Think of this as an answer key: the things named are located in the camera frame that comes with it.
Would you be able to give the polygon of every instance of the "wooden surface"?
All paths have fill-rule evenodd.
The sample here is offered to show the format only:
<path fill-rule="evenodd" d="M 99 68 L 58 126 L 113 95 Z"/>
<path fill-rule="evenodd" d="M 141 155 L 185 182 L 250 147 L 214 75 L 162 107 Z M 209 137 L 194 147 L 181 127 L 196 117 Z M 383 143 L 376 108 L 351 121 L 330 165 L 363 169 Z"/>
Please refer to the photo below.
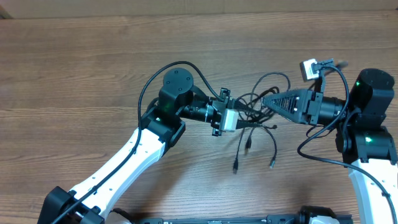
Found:
<path fill-rule="evenodd" d="M 299 62 L 335 58 L 349 62 L 352 86 L 363 68 L 397 78 L 397 35 L 398 11 L 0 21 L 0 223 L 35 223 L 56 185 L 70 189 L 117 152 L 137 126 L 143 85 L 167 63 L 191 61 L 216 91 L 227 87 L 239 96 L 276 70 L 290 76 L 292 88 L 305 88 Z M 151 84 L 144 108 L 161 83 Z M 283 78 L 270 77 L 258 91 L 274 85 L 286 88 Z M 345 97 L 338 75 L 328 76 L 326 95 Z M 396 99 L 384 122 L 395 139 Z M 278 125 L 273 170 L 272 140 L 262 131 L 234 175 L 239 133 L 216 138 L 209 124 L 187 121 L 177 145 L 116 206 L 135 215 L 211 218 L 321 205 L 358 221 L 348 171 L 296 153 L 309 127 L 280 116 L 268 123 Z M 304 151 L 341 159 L 334 134 Z"/>
<path fill-rule="evenodd" d="M 394 10 L 396 0 L 0 0 L 15 19 Z"/>

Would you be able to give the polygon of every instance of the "wooden table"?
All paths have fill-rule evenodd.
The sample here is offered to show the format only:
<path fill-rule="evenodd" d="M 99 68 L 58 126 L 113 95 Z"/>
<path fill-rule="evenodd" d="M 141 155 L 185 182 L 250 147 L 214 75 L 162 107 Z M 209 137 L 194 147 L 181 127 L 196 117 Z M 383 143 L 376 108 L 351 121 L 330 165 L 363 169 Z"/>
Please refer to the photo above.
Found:
<path fill-rule="evenodd" d="M 352 86 L 369 67 L 397 78 L 397 35 L 398 11 L 0 20 L 0 222 L 36 223 L 55 186 L 70 189 L 117 152 L 137 127 L 143 85 L 167 63 L 193 62 L 217 92 L 226 87 L 237 97 L 271 71 L 289 75 L 292 88 L 308 87 L 299 62 L 335 58 L 349 62 L 345 75 Z M 283 78 L 269 77 L 257 91 L 274 85 L 286 88 Z M 161 86 L 159 77 L 143 108 Z M 327 78 L 326 96 L 345 97 L 338 75 Z M 397 103 L 384 122 L 396 139 Z M 254 132 L 234 175 L 239 133 L 216 138 L 209 124 L 187 121 L 177 145 L 116 206 L 137 216 L 211 218 L 321 205 L 358 221 L 348 171 L 297 154 L 309 127 L 280 116 L 268 124 L 278 125 L 274 169 L 265 132 Z M 341 159 L 334 138 L 305 151 Z"/>

